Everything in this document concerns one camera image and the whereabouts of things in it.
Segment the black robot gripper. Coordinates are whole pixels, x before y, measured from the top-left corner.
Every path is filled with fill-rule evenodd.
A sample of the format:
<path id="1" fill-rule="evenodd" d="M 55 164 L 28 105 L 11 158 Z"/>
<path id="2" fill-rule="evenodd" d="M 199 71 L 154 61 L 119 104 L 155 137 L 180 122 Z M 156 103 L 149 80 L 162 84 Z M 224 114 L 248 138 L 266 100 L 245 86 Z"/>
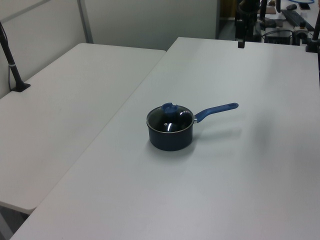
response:
<path id="1" fill-rule="evenodd" d="M 236 22 L 236 39 L 237 47 L 243 49 L 245 47 L 245 39 L 247 42 L 253 41 L 254 22 L 257 21 L 259 10 L 258 0 L 237 0 L 235 9 Z M 247 20 L 246 35 L 245 25 L 242 20 Z"/>

